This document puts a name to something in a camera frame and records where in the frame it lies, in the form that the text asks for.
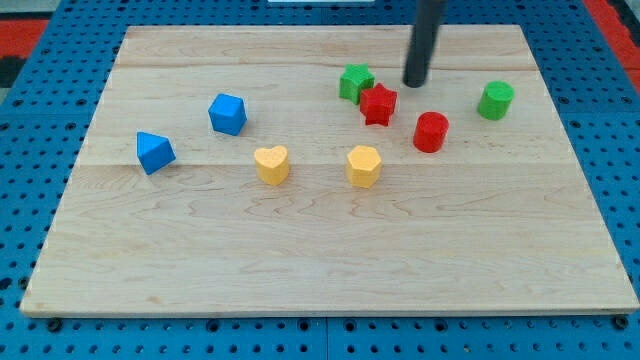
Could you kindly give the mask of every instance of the green cylinder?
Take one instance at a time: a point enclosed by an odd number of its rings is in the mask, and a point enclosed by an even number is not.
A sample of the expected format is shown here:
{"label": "green cylinder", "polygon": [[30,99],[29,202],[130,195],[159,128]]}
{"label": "green cylinder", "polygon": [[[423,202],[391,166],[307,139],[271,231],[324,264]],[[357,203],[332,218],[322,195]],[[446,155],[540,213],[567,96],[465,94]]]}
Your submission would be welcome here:
{"label": "green cylinder", "polygon": [[478,112],[485,119],[500,120],[507,114],[514,95],[511,85],[503,81],[492,81],[484,88]]}

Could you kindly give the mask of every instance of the red surface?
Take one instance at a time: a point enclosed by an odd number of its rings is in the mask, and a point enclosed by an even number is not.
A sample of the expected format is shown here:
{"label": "red surface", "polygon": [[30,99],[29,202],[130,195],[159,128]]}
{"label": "red surface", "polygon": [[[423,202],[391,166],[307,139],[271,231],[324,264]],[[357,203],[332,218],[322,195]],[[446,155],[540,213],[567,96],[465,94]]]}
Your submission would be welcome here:
{"label": "red surface", "polygon": [[437,112],[426,112],[418,118],[413,133],[413,145],[422,152],[437,152],[442,148],[448,130],[449,120],[446,116]]}
{"label": "red surface", "polygon": [[360,112],[365,116],[365,124],[389,126],[391,115],[396,110],[398,93],[378,83],[360,94]]}
{"label": "red surface", "polygon": [[0,20],[0,58],[29,57],[49,20]]}
{"label": "red surface", "polygon": [[640,49],[631,39],[629,29],[620,21],[618,12],[607,0],[584,0],[596,24],[607,39],[622,67],[627,71],[636,91],[640,92]]}

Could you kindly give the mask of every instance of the green block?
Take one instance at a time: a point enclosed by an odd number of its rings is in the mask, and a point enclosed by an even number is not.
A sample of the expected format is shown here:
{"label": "green block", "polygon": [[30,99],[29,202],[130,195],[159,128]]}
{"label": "green block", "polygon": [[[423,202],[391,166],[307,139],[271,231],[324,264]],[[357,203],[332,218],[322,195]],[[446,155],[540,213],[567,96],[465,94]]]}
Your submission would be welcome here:
{"label": "green block", "polygon": [[509,110],[509,105],[515,96],[511,85],[503,81],[492,81],[487,84],[478,104],[478,112],[489,120],[500,120]]}
{"label": "green block", "polygon": [[372,88],[374,82],[375,77],[369,72],[367,64],[347,64],[345,72],[340,76],[340,98],[349,99],[358,105],[362,90]]}

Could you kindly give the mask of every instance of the blue block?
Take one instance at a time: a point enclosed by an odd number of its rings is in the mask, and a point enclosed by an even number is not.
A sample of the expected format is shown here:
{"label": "blue block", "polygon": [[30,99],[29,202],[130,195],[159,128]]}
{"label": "blue block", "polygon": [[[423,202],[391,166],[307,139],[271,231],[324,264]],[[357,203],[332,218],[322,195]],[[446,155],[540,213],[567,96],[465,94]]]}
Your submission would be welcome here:
{"label": "blue block", "polygon": [[169,139],[164,136],[138,132],[138,159],[147,175],[165,167],[176,159]]}
{"label": "blue block", "polygon": [[239,97],[218,94],[209,107],[209,118],[214,131],[237,136],[247,121],[244,102]]}

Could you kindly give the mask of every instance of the red cylinder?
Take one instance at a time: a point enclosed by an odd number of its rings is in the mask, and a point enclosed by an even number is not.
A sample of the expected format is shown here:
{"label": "red cylinder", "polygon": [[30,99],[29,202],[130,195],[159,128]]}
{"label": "red cylinder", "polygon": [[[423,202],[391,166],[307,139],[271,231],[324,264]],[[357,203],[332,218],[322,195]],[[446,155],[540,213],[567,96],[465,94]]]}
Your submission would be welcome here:
{"label": "red cylinder", "polygon": [[446,116],[438,112],[426,112],[418,118],[413,145],[422,152],[434,153],[442,148],[448,130],[449,120]]}

